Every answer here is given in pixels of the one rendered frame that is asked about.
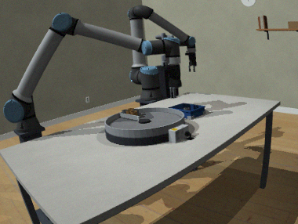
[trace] round white clock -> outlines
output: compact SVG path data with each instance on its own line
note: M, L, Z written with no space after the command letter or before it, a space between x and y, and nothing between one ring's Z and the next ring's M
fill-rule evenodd
M256 0L241 0L241 2L243 3L243 5L250 7L256 3Z

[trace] round tray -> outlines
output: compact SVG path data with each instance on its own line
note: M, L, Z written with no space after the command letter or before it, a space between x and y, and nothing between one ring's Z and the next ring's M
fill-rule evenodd
M185 124L184 113L172 108L137 109L140 120L122 117L120 113L105 122L106 137L110 142L125 146L147 146L169 141L169 129Z

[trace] table leg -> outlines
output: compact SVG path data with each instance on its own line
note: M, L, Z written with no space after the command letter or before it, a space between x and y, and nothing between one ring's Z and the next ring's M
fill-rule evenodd
M266 116L266 131L265 131L265 146L263 151L263 168L260 180L260 188L264 189L266 187L269 159L271 152L271 137L272 137L272 120L273 111Z
M35 211L35 206L32 203L30 195L27 193L27 191L23 188L23 186L19 183L18 180L17 180L17 183L19 185L20 192L22 194L23 200L25 202L25 205L26 205L26 208L28 210L28 213L29 213L29 216L31 218L32 223L33 224L40 224L38 216L37 216L36 211Z

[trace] table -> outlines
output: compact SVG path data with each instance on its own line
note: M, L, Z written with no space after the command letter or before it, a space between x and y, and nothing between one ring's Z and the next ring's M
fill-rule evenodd
M273 110L278 101L188 93L145 107L205 106L186 120L194 136L180 143L121 146L105 138L103 118L0 151L19 183L53 223L98 223L133 206L204 163L266 118L260 188L265 188Z

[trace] blue tray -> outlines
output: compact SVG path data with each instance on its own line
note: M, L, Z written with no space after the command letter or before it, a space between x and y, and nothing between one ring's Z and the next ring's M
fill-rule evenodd
M170 108L184 112L184 118L186 119L194 119L196 117L199 117L203 115L205 111L205 106L190 103L181 103Z

